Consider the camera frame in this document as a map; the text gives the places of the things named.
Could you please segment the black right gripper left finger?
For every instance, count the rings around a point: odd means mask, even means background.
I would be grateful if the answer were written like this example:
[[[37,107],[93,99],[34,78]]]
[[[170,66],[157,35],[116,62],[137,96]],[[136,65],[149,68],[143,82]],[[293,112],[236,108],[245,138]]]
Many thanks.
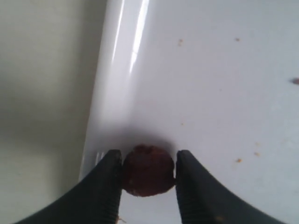
[[[109,150],[95,168],[61,198],[21,224],[115,224],[121,199],[121,152]]]

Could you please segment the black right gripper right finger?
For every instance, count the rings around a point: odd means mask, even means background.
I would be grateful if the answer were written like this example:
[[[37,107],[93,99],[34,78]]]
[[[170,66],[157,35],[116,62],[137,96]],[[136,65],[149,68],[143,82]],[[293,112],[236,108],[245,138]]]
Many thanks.
[[[177,152],[176,195],[184,224],[278,224],[237,197],[188,150]]]

